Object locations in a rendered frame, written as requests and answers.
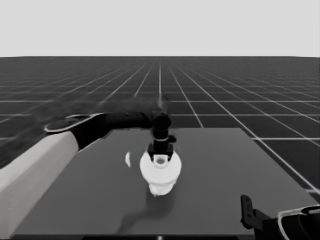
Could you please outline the large thick white disc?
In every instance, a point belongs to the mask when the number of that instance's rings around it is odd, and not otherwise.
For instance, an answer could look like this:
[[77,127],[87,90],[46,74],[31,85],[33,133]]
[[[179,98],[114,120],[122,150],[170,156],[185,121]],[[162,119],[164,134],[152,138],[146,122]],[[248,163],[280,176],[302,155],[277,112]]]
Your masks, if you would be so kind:
[[176,181],[181,173],[182,161],[176,152],[173,152],[171,161],[167,155],[154,155],[154,162],[145,152],[140,159],[140,170],[148,183],[166,184]]

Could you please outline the small white toothed gear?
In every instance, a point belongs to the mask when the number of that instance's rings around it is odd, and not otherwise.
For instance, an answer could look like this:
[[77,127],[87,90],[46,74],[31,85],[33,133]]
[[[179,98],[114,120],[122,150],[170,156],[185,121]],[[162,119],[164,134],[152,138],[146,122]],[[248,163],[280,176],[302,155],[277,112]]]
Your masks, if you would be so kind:
[[160,196],[162,192],[162,188],[160,186],[156,186],[152,184],[149,185],[149,190],[150,190],[150,193],[155,197]]

